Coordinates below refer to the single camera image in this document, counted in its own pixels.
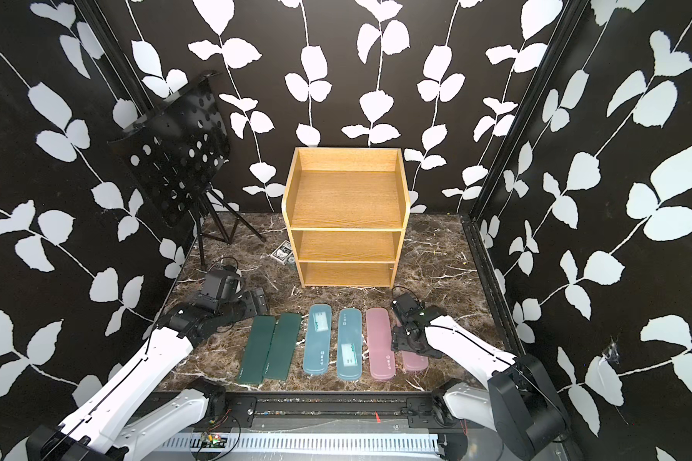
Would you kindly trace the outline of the pink pencil case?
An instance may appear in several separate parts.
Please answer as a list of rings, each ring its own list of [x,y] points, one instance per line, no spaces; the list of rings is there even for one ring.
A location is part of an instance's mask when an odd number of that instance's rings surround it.
[[[429,359],[424,355],[417,355],[411,351],[400,351],[400,355],[406,373],[419,373],[429,367]]]
[[[369,370],[375,380],[392,380],[396,375],[395,356],[391,349],[391,324],[388,311],[374,307],[366,311]]]

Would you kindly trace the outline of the dark green pencil case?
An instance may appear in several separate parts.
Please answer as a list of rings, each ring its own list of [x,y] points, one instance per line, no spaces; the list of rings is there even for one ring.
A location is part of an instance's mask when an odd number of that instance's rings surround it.
[[[264,367],[263,377],[267,380],[285,381],[288,378],[301,323],[301,314],[283,313],[280,316]]]
[[[264,367],[275,327],[275,317],[257,316],[254,318],[240,364],[240,372],[236,379],[238,384],[259,385],[263,383]]]

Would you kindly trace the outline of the teal pencil case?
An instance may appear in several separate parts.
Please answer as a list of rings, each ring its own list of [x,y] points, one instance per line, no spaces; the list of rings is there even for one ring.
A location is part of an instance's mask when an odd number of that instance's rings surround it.
[[[363,317],[355,308],[338,314],[336,374],[341,380],[357,381],[363,372]]]
[[[309,310],[303,370],[310,376],[324,375],[330,364],[333,311],[330,305],[313,305]]]

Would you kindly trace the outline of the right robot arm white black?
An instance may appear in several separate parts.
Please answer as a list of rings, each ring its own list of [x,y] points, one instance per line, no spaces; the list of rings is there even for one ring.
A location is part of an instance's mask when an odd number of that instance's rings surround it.
[[[532,355],[502,351],[465,330],[445,309],[428,307],[405,290],[391,302],[398,325],[392,350],[449,357],[481,385],[451,380],[432,392],[434,420],[473,423],[495,431],[504,447],[531,460],[569,433],[568,411],[543,364]]]

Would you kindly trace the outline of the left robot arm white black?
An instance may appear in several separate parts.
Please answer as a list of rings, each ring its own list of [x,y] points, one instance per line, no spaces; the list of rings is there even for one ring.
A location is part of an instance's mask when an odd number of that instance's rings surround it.
[[[234,303],[181,303],[165,316],[109,382],[55,428],[39,426],[27,439],[30,460],[142,460],[184,428],[220,420],[228,411],[224,387],[194,380],[164,405],[136,419],[163,378],[219,328],[267,313],[261,288]]]

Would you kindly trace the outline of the wooden three-tier shelf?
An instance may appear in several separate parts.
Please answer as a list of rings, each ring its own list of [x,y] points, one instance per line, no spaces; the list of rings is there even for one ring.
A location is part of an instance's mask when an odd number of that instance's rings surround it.
[[[297,148],[282,214],[303,286],[393,286],[411,214],[401,150]]]

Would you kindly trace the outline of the small printed card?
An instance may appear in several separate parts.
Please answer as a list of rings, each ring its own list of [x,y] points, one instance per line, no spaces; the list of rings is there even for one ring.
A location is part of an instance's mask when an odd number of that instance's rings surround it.
[[[295,265],[295,257],[288,240],[282,242],[271,254],[271,257],[283,265]]]

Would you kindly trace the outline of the black perforated music stand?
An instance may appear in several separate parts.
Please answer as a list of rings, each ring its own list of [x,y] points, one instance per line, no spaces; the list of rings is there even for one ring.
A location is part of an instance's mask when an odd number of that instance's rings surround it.
[[[144,113],[109,143],[140,186],[142,193],[171,229],[196,226],[199,237],[233,243],[244,224],[258,232],[232,205],[213,190],[213,180],[231,155],[211,78],[201,74]]]

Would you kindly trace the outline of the black base rail with ruler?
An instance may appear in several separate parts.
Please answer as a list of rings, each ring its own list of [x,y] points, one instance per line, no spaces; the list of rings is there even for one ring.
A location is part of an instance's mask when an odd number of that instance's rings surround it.
[[[231,392],[222,409],[165,438],[159,449],[203,453],[197,439],[210,421],[230,437],[223,451],[338,454],[449,460],[513,460],[499,435],[478,423],[440,422],[427,393],[285,393]]]

